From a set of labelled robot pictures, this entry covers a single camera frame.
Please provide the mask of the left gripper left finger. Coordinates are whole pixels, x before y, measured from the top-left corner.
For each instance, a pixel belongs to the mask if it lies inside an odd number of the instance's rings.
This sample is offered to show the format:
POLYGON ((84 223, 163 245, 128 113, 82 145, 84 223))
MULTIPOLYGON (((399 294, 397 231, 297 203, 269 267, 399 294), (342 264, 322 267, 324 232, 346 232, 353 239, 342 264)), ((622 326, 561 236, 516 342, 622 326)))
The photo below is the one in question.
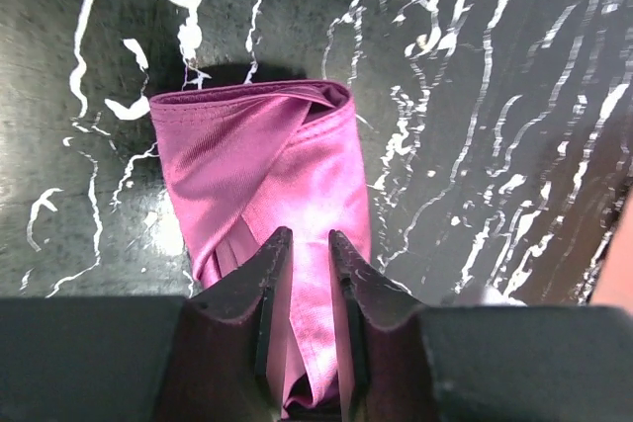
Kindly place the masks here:
POLYGON ((190 299, 221 323, 254 323, 253 373, 270 392, 284 390, 292 260, 293 232, 281 226, 248 261, 190 299))

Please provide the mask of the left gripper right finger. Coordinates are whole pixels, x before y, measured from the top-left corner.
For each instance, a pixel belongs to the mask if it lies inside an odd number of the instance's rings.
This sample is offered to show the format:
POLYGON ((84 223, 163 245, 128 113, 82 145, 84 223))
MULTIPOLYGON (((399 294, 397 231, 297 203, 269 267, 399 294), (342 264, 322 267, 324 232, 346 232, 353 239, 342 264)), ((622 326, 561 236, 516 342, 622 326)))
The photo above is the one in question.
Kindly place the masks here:
POLYGON ((343 412, 423 412, 420 302, 329 233, 331 298, 343 412))

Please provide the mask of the magenta cloth napkin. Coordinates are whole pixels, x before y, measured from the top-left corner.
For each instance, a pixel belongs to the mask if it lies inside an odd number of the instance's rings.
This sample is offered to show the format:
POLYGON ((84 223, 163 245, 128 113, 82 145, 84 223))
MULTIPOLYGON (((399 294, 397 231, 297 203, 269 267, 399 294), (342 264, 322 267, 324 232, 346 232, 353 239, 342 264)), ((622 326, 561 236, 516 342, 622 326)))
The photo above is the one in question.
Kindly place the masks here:
POLYGON ((192 260, 210 287, 279 227, 293 233, 289 408, 337 390, 328 236, 372 250, 356 106, 343 85, 292 80, 166 93, 149 102, 164 182, 192 260))

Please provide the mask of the pink compartment tray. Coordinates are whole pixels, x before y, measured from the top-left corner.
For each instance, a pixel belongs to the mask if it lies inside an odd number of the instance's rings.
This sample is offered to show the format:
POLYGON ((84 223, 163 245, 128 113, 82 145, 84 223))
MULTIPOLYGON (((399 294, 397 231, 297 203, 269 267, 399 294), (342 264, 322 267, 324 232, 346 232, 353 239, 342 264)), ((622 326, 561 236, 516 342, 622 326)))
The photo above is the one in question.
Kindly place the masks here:
POLYGON ((589 303, 632 313, 632 193, 625 200, 589 303))

